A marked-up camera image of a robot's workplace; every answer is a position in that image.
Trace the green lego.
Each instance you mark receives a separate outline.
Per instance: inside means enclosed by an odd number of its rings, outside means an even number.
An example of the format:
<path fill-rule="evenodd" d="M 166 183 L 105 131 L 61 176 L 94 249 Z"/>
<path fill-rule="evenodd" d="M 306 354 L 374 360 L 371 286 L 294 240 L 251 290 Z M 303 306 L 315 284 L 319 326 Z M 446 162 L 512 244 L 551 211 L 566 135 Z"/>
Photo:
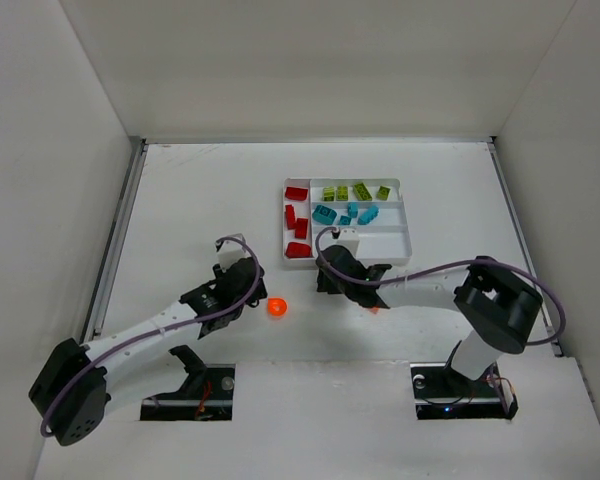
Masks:
<path fill-rule="evenodd" d="M 380 186 L 376 193 L 376 198 L 381 201 L 387 201 L 389 199 L 391 189 L 387 186 Z"/>

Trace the red flower lego brick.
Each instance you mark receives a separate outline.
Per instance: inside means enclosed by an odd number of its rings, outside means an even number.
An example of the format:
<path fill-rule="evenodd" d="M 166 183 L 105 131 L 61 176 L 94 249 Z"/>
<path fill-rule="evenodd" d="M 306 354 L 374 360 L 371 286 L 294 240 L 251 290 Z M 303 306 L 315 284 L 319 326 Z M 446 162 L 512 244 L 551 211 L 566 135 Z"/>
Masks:
<path fill-rule="evenodd" d="M 289 259 L 311 258 L 313 256 L 311 246 L 300 242 L 289 242 L 284 254 Z"/>

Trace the teal square lego brick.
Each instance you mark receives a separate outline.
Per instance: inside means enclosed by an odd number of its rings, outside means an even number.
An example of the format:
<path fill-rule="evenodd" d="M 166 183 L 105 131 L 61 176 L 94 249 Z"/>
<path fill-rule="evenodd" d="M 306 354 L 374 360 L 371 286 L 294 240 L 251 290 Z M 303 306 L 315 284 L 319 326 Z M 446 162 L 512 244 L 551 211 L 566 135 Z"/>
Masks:
<path fill-rule="evenodd" d="M 348 216 L 356 218 L 358 216 L 358 204 L 356 202 L 350 202 L 347 206 Z"/>

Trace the teal stepped lego brick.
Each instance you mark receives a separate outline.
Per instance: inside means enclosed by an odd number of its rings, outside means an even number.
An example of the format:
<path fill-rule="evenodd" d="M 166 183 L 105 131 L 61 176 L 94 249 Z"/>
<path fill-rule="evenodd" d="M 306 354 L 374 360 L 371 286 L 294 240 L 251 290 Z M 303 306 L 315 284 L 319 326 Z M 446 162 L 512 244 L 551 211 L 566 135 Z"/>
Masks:
<path fill-rule="evenodd" d="M 379 215 L 379 207 L 377 205 L 371 205 L 368 209 L 362 212 L 358 217 L 359 225 L 368 225 L 373 222 Z"/>

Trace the red wedge lego brick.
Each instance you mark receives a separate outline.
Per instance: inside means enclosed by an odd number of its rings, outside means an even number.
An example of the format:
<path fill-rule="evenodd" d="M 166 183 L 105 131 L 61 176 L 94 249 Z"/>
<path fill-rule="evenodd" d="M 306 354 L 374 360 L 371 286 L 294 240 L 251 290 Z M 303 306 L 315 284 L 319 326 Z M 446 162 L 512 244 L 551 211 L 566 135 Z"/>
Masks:
<path fill-rule="evenodd" d="M 304 202 L 307 200 L 309 190 L 307 188 L 297 186 L 287 186 L 285 188 L 284 196 L 286 199 L 297 202 Z"/>

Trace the red arch lego brick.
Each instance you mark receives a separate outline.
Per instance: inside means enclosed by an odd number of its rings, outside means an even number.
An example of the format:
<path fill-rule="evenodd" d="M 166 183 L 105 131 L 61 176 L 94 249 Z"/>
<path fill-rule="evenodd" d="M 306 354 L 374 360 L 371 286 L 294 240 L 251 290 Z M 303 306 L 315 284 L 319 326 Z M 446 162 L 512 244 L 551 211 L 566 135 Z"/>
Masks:
<path fill-rule="evenodd" d="M 308 237 L 309 221 L 307 218 L 297 218 L 294 225 L 294 237 L 306 240 Z"/>

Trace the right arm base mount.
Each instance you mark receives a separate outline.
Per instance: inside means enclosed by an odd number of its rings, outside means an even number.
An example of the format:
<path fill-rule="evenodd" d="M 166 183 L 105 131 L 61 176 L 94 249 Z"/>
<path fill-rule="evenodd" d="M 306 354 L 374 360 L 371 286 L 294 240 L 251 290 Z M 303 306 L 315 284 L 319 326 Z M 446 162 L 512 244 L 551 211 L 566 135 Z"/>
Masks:
<path fill-rule="evenodd" d="M 515 389 L 496 363 L 477 380 L 443 363 L 413 363 L 410 373 L 418 420 L 512 420 L 518 413 Z"/>

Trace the teal rounded lego brick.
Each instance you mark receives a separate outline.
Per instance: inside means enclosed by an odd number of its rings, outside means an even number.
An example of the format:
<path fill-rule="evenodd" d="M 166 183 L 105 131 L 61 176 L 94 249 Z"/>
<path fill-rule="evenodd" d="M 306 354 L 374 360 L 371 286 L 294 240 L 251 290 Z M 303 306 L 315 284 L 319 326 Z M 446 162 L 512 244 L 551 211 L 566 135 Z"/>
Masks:
<path fill-rule="evenodd" d="M 318 204 L 312 212 L 312 220 L 321 225 L 331 226 L 336 218 L 337 212 L 322 204 Z"/>

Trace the red slope lego brick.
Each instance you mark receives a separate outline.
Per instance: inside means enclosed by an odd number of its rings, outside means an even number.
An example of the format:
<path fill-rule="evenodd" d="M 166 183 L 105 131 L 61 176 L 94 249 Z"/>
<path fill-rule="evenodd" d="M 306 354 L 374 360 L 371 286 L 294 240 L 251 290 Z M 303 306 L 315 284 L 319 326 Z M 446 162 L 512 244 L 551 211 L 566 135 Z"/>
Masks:
<path fill-rule="evenodd" d="M 286 228 L 289 230 L 294 230 L 296 228 L 297 218 L 296 218 L 295 208 L 293 205 L 287 204 L 284 207 L 284 216 L 285 216 Z"/>

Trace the small green lego brick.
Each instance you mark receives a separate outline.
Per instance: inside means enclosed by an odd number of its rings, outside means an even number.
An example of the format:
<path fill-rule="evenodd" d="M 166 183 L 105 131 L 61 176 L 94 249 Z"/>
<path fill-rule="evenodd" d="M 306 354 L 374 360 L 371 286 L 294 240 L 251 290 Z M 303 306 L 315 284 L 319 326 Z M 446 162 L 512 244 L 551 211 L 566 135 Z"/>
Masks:
<path fill-rule="evenodd" d="M 335 188 L 333 186 L 323 188 L 322 200 L 324 202 L 333 202 L 335 200 Z"/>

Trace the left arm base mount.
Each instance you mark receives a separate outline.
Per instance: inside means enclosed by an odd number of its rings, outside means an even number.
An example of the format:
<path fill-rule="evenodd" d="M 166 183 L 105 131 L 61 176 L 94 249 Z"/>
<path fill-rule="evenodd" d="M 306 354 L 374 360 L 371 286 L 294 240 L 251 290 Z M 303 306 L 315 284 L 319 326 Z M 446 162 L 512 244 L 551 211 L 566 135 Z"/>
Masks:
<path fill-rule="evenodd" d="M 208 364 L 189 347 L 169 351 L 186 377 L 178 388 L 142 401 L 140 421 L 231 421 L 235 389 L 235 364 Z"/>

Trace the green square lego brick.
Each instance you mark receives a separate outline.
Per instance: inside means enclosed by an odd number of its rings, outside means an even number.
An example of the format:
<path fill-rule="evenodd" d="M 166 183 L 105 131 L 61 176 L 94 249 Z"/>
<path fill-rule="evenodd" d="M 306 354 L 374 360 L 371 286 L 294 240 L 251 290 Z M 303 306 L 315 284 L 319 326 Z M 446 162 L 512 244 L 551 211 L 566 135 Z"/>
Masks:
<path fill-rule="evenodd" d="M 346 202 L 349 199 L 348 187 L 340 185 L 336 187 L 335 199 L 337 201 Z"/>

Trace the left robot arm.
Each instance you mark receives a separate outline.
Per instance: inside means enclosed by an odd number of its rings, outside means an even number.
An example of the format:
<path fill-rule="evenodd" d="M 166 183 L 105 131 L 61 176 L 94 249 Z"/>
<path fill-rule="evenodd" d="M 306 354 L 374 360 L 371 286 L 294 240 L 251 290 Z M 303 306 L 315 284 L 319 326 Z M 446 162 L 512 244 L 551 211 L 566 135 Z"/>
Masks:
<path fill-rule="evenodd" d="M 28 393 L 41 416 L 41 435 L 70 446 L 127 401 L 212 391 L 192 342 L 227 327 L 267 296 L 265 271 L 252 257 L 213 270 L 214 279 L 146 321 L 85 344 L 57 344 Z"/>

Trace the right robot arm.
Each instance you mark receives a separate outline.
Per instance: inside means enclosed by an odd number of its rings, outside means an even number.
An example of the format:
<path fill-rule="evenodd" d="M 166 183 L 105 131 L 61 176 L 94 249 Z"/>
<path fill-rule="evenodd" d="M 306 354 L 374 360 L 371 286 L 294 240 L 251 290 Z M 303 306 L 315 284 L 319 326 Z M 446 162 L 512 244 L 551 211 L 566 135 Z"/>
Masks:
<path fill-rule="evenodd" d="M 472 327 L 452 350 L 446 369 L 478 380 L 503 354 L 527 346 L 542 296 L 490 257 L 408 274 L 388 264 L 364 266 L 349 249 L 332 245 L 318 254 L 318 290 L 342 294 L 364 308 L 426 307 L 456 311 Z"/>

